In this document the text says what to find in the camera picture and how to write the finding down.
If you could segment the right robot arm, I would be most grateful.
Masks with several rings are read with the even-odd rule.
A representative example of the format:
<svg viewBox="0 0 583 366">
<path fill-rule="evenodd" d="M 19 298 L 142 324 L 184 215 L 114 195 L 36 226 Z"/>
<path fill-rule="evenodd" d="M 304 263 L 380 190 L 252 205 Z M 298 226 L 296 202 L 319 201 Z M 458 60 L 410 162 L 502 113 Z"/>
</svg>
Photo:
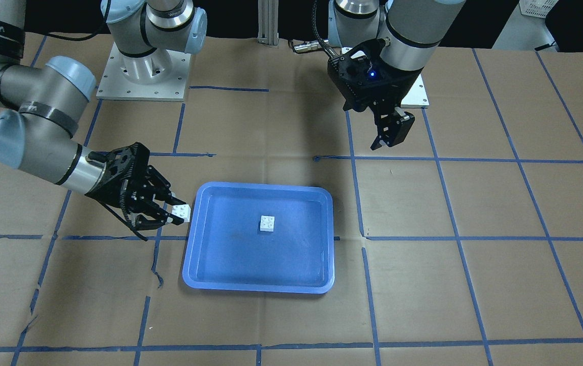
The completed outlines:
<svg viewBox="0 0 583 366">
<path fill-rule="evenodd" d="M 149 85 L 171 74 L 169 51 L 198 53 L 207 12 L 192 1 L 107 1 L 101 5 L 127 79 Z M 21 65 L 25 1 L 0 1 L 0 162 L 97 201 L 135 234 L 188 222 L 191 208 L 133 143 L 96 152 L 73 141 L 97 84 L 68 56 L 41 69 Z"/>
</svg>

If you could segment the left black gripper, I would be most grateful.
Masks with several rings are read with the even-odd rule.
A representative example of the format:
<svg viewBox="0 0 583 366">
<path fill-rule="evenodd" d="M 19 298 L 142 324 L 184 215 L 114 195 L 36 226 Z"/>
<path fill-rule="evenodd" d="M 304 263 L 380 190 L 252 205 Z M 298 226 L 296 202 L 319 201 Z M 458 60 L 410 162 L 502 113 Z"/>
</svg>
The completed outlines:
<svg viewBox="0 0 583 366">
<path fill-rule="evenodd" d="M 415 116 L 398 106 L 421 72 L 386 64 L 381 51 L 381 40 L 366 40 L 327 62 L 327 74 L 345 98 L 343 110 L 361 113 L 370 108 L 374 112 L 377 132 L 371 150 L 394 147 L 407 138 Z"/>
</svg>

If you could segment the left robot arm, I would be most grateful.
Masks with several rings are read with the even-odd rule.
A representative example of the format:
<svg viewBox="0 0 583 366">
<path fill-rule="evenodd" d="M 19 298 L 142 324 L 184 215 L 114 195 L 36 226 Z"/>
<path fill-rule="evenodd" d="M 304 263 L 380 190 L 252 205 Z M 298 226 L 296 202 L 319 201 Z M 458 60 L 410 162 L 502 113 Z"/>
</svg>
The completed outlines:
<svg viewBox="0 0 583 366">
<path fill-rule="evenodd" d="M 415 117 L 401 104 L 463 9 L 463 1 L 330 1 L 327 73 L 343 109 L 370 109 L 371 150 L 402 143 Z"/>
</svg>

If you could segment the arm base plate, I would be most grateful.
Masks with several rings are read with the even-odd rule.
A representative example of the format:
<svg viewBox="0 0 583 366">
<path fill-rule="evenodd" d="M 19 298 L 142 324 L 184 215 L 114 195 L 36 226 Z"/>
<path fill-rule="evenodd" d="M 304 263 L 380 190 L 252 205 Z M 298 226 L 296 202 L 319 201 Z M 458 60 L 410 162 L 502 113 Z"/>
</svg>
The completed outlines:
<svg viewBox="0 0 583 366">
<path fill-rule="evenodd" d="M 96 97 L 115 101 L 184 102 L 191 62 L 192 55 L 169 49 L 130 58 L 114 44 Z"/>
<path fill-rule="evenodd" d="M 403 97 L 401 102 L 402 108 L 416 109 L 427 108 L 430 106 L 426 86 L 424 86 L 423 77 L 420 74 L 411 86 L 407 95 Z"/>
</svg>

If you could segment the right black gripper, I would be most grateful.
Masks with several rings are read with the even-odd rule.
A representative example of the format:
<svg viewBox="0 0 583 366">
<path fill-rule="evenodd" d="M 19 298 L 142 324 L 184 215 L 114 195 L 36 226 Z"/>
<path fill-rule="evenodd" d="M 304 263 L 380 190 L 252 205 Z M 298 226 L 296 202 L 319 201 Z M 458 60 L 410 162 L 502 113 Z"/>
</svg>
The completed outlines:
<svg viewBox="0 0 583 366">
<path fill-rule="evenodd" d="M 85 194 L 93 200 L 119 208 L 125 223 L 136 231 L 157 230 L 164 225 L 183 222 L 168 212 L 164 218 L 148 219 L 141 208 L 163 208 L 180 205 L 171 183 L 152 165 L 148 165 L 149 149 L 142 143 L 111 150 L 108 153 L 89 152 L 87 163 L 100 167 L 102 173 L 93 188 Z M 142 188 L 142 199 L 137 190 Z"/>
</svg>

